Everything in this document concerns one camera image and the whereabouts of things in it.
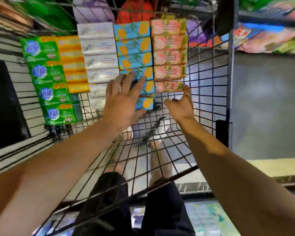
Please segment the black pants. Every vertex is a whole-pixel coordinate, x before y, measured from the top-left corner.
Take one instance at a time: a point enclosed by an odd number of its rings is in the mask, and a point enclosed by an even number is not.
[[[103,192],[125,181],[122,175],[116,172],[104,173],[99,177],[90,194],[94,195]],[[127,184],[95,196],[86,202],[76,220],[80,221],[90,218],[95,215],[97,210],[111,206],[116,201],[127,197]],[[100,216],[91,223],[77,227],[72,236],[128,236],[133,234],[135,233],[131,228],[130,205],[128,201],[123,201],[118,208]],[[195,235],[185,204],[174,182],[148,193],[145,214],[139,234],[148,236]]]

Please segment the blue and white logo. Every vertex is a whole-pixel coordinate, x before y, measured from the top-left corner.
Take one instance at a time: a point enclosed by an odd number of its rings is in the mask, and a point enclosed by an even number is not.
[[[43,88],[40,92],[40,96],[46,101],[52,100],[53,98],[53,90],[50,88]]]
[[[59,118],[59,109],[49,109],[47,112],[47,118],[50,118],[51,120],[57,120]]]
[[[37,78],[43,79],[47,76],[47,68],[45,66],[38,64],[35,67],[33,67],[32,73]]]
[[[25,52],[32,56],[38,55],[40,53],[39,43],[34,40],[29,40],[25,46]]]

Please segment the shopping cart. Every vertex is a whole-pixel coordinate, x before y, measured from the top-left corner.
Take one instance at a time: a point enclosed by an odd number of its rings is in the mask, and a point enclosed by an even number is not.
[[[111,9],[119,12],[114,3]],[[231,148],[231,87],[233,71],[233,35],[229,35],[229,40],[221,42],[215,34],[215,15],[217,2],[215,0],[201,0],[197,7],[187,6],[184,3],[173,4],[171,1],[156,1],[154,18],[176,16],[187,18],[196,23],[195,28],[188,30],[189,34],[195,35],[196,41],[188,44],[188,63],[187,76],[184,83],[191,88],[194,116],[211,134],[216,136],[227,147]],[[77,8],[83,5],[70,3],[54,3],[63,8]],[[206,33],[206,40],[199,41],[198,38],[204,35],[199,27],[210,23],[209,32]],[[25,80],[28,76],[26,62],[22,58],[20,38],[31,36],[46,36],[58,34],[57,31],[36,30],[28,34],[16,32],[5,28],[0,31],[0,59],[7,64],[11,78],[13,80],[19,101],[21,103],[24,116],[32,135],[26,144],[16,144],[15,147],[8,147],[0,150],[0,173],[10,167],[32,157],[33,155],[51,147],[72,134],[81,132],[102,117],[102,109],[92,109],[89,103],[89,96],[86,93],[79,94],[83,121],[76,124],[61,126],[46,126],[37,102],[36,94],[32,83]],[[76,31],[71,31],[71,35],[76,35]],[[197,165],[189,149],[188,143],[174,119],[169,115],[169,111],[163,102],[165,99],[180,99],[182,93],[159,93],[155,96],[154,110],[148,111],[138,123],[132,125],[117,138],[110,146],[105,149],[91,164],[83,178],[68,194],[63,203],[51,214],[42,226],[37,229],[34,235],[42,232],[48,235],[60,235],[72,230],[74,227],[90,222],[96,217],[116,208],[121,201],[114,202],[110,207],[100,210],[92,218],[75,222],[76,213],[81,209],[87,200],[96,195],[90,195],[88,188],[92,188],[96,179],[109,166],[106,159],[117,158],[118,162],[126,162],[127,177],[126,182],[129,186],[130,202],[142,197],[148,192],[155,190],[171,181],[197,169]],[[170,157],[168,164],[173,164],[173,176],[163,179],[159,184],[149,186],[151,169],[149,161],[151,149],[147,141],[161,140],[166,153]]]

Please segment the person's left hand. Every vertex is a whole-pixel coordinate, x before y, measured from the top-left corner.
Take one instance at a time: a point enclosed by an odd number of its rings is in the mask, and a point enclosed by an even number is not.
[[[145,77],[138,81],[129,94],[134,76],[135,74],[131,72],[123,80],[125,75],[119,75],[114,81],[109,82],[106,89],[103,120],[110,126],[116,127],[120,133],[145,114],[143,108],[136,111],[136,103],[144,86]]]

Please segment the green soap package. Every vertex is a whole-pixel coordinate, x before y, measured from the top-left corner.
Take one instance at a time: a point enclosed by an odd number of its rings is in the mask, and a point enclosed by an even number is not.
[[[34,86],[41,106],[49,106],[55,103],[76,103],[80,101],[78,94],[69,93],[66,83],[44,83]]]
[[[28,68],[34,85],[66,81],[62,64],[59,61],[29,62]]]
[[[21,39],[22,51],[27,62],[60,60],[55,37]]]
[[[48,125],[78,123],[83,120],[80,103],[53,104],[42,107]]]

